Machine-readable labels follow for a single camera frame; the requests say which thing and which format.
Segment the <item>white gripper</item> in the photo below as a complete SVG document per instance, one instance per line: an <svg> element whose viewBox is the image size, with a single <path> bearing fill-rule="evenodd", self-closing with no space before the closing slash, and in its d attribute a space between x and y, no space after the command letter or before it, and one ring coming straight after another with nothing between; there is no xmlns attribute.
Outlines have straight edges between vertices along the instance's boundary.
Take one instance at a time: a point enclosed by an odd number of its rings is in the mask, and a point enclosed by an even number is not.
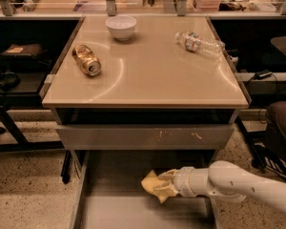
<svg viewBox="0 0 286 229"><path fill-rule="evenodd" d="M159 199L160 203L164 203L168 198L172 198L180 194L185 198L192 198L195 193L190 186L190 174L194 167L182 167L181 169L171 169L158 176L160 180L174 180L164 182L153 188L154 195Z"/></svg>

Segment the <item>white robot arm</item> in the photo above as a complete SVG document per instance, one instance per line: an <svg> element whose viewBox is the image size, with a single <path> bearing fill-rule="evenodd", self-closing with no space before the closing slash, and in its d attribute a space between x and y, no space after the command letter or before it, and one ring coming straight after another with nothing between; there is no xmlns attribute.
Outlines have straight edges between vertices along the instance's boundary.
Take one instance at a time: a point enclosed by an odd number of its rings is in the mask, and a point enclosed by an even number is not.
<svg viewBox="0 0 286 229"><path fill-rule="evenodd" d="M286 215L286 183L259 177L228 161L216 161L209 168L173 169L156 178L158 184L152 191L161 203L176 195L239 200L251 197Z"/></svg>

